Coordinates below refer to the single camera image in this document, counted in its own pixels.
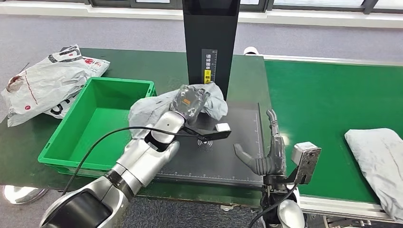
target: gray cloth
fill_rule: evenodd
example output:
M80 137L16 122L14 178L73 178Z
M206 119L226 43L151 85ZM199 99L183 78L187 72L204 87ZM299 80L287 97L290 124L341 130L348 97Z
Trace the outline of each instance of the gray cloth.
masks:
M345 139L382 208L403 222L403 140L387 128L349 130Z
M216 120L220 120L224 115L227 115L228 106L224 101L221 89L215 84L197 84L190 85L195 89L205 89L210 93L202 109L202 113L206 113ZM130 107L129 125L130 126L146 126L147 124L156 124L163 113L168 111L169 105L175 98L178 90L174 90L159 96L147 97L135 102ZM131 130L134 137L141 130Z

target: black mat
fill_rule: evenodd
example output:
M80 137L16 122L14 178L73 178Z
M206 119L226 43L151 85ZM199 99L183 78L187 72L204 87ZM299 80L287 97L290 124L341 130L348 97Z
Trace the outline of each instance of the black mat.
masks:
M229 103L228 115L220 121L200 114L198 128L212 129L216 123L227 122L232 130L227 139L201 142L195 138L181 138L176 156L157 174L156 180L191 181L240 186L261 186L258 176L234 153L233 144L239 143L251 156L263 156L260 114L258 104Z

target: green plastic crate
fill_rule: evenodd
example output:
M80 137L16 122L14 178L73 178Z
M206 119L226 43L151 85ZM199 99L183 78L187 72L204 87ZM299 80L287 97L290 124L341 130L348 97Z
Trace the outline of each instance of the green plastic crate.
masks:
M128 127L130 107L155 96L154 82L91 78L38 157L59 173L73 174L89 148L104 134ZM112 134L91 152L78 175L99 177L110 170L131 139L128 131Z

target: gray carpet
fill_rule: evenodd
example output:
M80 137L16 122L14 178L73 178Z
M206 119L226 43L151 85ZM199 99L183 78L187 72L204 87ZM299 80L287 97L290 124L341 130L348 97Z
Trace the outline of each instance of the gray carpet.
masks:
M0 88L28 62L33 65L75 43L86 48L185 51L182 21L0 15ZM234 53L242 54L248 46L271 55L403 62L401 29L241 23ZM6 113L0 98L0 120ZM51 191L25 206L0 199L0 227L38 227L44 210L58 196ZM245 227L252 216L245 208L224 212L217 205L136 199L121 225L237 228Z

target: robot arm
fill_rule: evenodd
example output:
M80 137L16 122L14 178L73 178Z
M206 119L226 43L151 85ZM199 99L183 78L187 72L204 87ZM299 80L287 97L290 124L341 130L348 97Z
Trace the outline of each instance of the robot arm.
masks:
M297 167L287 177L285 145L278 130L277 116L273 110L267 110L266 113L271 128L271 147L267 157L252 158L243 151L241 145L234 145L235 155L255 174L263 176L260 200L263 211L252 220L249 227L262 216L266 227L281 224L284 228L303 228L305 221L298 205L299 194L293 191L298 184L311 181L321 148L311 142L295 144L291 159ZM291 190L288 189L290 184L294 184Z
M187 127L187 123L197 118L208 96L209 93L204 90L182 86L170 110L160 117L154 128L172 133L185 128L199 139L216 140L228 137L229 127L221 132L201 131L202 133ZM174 139L174 135L142 130L126 145L123 155L107 174L55 201L45 212L40 227L114 227L141 187L147 187L176 154L179 142Z

